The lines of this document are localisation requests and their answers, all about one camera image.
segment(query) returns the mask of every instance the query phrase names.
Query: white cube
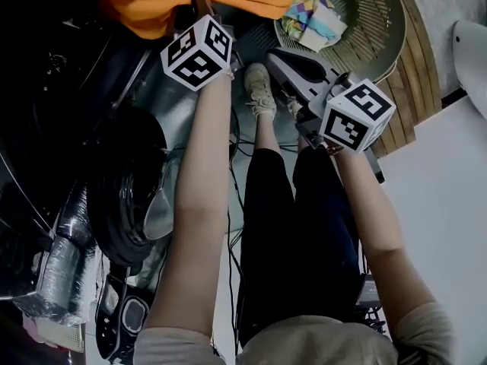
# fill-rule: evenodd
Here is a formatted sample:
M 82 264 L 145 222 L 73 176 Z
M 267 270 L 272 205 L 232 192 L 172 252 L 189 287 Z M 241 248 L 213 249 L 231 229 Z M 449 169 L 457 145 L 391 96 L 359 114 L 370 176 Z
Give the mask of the white cube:
M 386 128 L 396 105 L 369 80 L 363 80 L 326 104 L 320 134 L 360 153 Z
M 198 90 L 230 67 L 232 38 L 210 15 L 161 52 L 164 73 Z

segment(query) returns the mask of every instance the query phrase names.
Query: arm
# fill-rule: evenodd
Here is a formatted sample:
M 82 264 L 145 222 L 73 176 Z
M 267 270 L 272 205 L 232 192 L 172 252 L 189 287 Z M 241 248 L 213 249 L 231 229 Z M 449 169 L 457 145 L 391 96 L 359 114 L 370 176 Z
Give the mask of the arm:
M 145 324 L 211 336 L 228 209 L 231 79 L 201 91 L 177 177 L 174 231 L 161 285 Z
M 394 332 L 406 314 L 435 299 L 409 261 L 396 212 L 366 156 L 342 151 L 335 158 L 380 302 Z

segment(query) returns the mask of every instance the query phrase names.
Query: beige shirt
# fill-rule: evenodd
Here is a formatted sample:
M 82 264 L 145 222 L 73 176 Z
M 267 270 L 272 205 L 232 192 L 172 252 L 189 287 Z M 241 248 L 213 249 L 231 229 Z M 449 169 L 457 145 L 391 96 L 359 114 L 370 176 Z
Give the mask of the beige shirt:
M 356 365 L 453 363 L 453 330 L 436 303 L 406 315 L 394 341 L 357 323 L 325 316 L 297 316 L 253 337 L 239 365 Z M 208 337 L 179 328 L 147 328 L 135 345 L 135 365 L 224 365 Z

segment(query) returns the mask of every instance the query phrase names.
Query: plastic-wrapped package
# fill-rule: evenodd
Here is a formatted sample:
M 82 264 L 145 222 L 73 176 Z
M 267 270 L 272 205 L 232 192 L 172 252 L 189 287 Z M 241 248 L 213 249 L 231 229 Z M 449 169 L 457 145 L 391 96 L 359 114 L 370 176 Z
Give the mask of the plastic-wrapped package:
M 86 184 L 77 182 L 59 216 L 37 290 L 14 299 L 14 304 L 32 318 L 63 325 L 88 321 L 100 258 L 88 219 Z

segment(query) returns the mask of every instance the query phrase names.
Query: laundry basket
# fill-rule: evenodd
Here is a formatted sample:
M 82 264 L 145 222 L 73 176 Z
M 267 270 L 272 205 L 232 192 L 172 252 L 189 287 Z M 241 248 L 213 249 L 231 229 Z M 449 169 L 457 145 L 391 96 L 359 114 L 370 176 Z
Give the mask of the laundry basket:
M 330 0 L 348 25 L 342 39 L 320 50 L 340 73 L 353 71 L 360 79 L 378 82 L 393 69 L 406 37 L 406 18 L 400 0 Z M 292 40 L 274 21 L 284 47 L 309 50 Z

